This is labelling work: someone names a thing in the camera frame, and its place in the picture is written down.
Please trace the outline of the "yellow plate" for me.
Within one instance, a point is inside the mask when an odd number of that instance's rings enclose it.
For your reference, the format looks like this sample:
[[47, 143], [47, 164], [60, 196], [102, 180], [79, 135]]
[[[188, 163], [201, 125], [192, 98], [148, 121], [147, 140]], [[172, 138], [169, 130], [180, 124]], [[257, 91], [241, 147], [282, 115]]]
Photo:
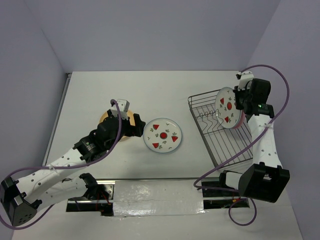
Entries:
[[[127, 116], [128, 116], [128, 118], [129, 118], [130, 125], [131, 125], [131, 126], [135, 126], [136, 124], [135, 124], [135, 120], [134, 120], [134, 113], [133, 113], [130, 109], [127, 111]], [[100, 117], [99, 123], [102, 123], [102, 122], [104, 121], [104, 119], [107, 118], [107, 117], [108, 117], [108, 113], [105, 112], [105, 113]], [[128, 139], [128, 137], [124, 135], [119, 141], [120, 141], [120, 142], [124, 142], [124, 141], [126, 141], [127, 139]]]

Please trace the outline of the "pink plate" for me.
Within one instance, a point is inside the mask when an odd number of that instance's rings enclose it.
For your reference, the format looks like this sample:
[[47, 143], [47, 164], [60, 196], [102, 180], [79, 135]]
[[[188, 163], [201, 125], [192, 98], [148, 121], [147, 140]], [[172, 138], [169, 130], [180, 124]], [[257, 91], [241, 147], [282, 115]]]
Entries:
[[241, 116], [239, 118], [239, 120], [237, 121], [237, 124], [233, 127], [234, 129], [238, 129], [245, 121], [245, 113], [243, 111], [241, 111]]

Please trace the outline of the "white strawberry plate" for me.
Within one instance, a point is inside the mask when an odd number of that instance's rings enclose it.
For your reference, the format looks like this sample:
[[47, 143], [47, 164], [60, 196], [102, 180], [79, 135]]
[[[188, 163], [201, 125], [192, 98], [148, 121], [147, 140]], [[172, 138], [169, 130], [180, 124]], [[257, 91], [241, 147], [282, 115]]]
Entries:
[[143, 141], [153, 152], [167, 154], [181, 144], [183, 134], [180, 126], [169, 118], [156, 118], [145, 125]]
[[230, 87], [221, 88], [215, 98], [215, 114], [220, 125], [233, 129], [241, 117], [241, 110], [236, 109], [235, 94]]

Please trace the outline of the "wire dish rack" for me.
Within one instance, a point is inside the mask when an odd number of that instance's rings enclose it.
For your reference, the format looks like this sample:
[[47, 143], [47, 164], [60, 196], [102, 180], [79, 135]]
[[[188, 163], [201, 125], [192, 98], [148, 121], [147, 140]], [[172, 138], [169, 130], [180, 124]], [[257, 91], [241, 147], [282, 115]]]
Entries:
[[214, 166], [218, 166], [251, 143], [246, 122], [237, 128], [223, 128], [216, 117], [215, 101], [218, 90], [188, 97], [190, 113]]

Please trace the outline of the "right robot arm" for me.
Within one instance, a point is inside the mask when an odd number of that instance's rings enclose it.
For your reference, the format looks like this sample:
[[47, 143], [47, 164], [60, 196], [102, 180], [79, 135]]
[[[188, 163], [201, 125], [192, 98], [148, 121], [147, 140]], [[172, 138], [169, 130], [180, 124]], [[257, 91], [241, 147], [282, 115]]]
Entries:
[[241, 197], [275, 203], [289, 179], [282, 167], [274, 137], [275, 114], [267, 104], [271, 83], [259, 78], [241, 80], [233, 90], [238, 110], [245, 114], [252, 137], [252, 165], [244, 172], [225, 170], [220, 174], [218, 192], [228, 196], [236, 190]]

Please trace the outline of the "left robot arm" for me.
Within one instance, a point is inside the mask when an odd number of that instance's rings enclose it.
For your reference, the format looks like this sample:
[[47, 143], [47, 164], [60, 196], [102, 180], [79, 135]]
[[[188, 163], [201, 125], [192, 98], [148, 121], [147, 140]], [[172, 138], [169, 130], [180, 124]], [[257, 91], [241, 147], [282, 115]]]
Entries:
[[81, 138], [59, 159], [51, 164], [36, 167], [35, 172], [14, 179], [11, 175], [0, 184], [0, 203], [10, 223], [4, 225], [13, 230], [23, 230], [33, 225], [31, 219], [45, 209], [67, 199], [85, 198], [105, 200], [112, 198], [112, 191], [99, 184], [90, 173], [70, 176], [106, 158], [122, 137], [141, 137], [146, 123], [140, 116], [119, 117], [117, 112], [107, 111], [108, 116], [87, 136]]

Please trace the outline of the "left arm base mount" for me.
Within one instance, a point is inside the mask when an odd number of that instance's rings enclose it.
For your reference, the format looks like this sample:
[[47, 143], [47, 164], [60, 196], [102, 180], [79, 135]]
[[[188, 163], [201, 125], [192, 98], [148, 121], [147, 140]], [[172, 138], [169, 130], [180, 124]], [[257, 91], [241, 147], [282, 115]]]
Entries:
[[83, 195], [68, 199], [66, 212], [98, 212], [105, 217], [114, 216], [115, 182], [96, 180], [90, 173], [79, 177], [84, 180], [86, 190]]

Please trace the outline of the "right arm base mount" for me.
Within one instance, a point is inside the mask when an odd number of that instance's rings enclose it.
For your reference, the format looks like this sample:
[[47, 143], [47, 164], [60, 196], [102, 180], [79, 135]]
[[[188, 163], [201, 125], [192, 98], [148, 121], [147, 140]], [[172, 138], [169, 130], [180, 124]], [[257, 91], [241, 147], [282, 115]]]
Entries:
[[233, 203], [237, 202], [241, 197], [233, 191], [221, 190], [221, 189], [209, 189], [212, 188], [224, 188], [221, 186], [219, 177], [210, 177], [203, 179], [200, 182], [202, 189], [198, 189], [202, 192], [203, 208], [205, 210], [211, 209], [228, 209]]

